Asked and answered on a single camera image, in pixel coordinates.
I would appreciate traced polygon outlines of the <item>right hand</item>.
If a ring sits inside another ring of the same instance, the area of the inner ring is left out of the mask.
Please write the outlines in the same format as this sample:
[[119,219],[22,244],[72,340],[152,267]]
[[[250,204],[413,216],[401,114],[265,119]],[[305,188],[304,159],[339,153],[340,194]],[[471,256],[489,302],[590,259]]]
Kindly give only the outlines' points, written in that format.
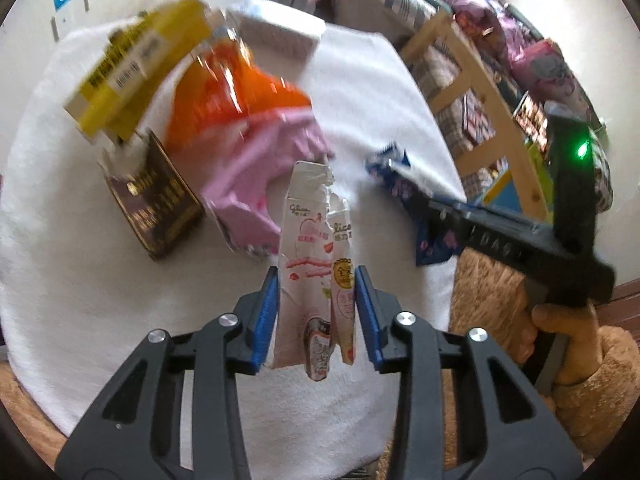
[[562,366],[555,376],[560,386],[574,386],[592,376],[602,364],[599,325],[593,307],[571,309],[556,304],[538,304],[527,310],[525,282],[515,293],[515,307],[508,339],[508,353],[515,363],[524,364],[534,353],[539,332],[568,337]]

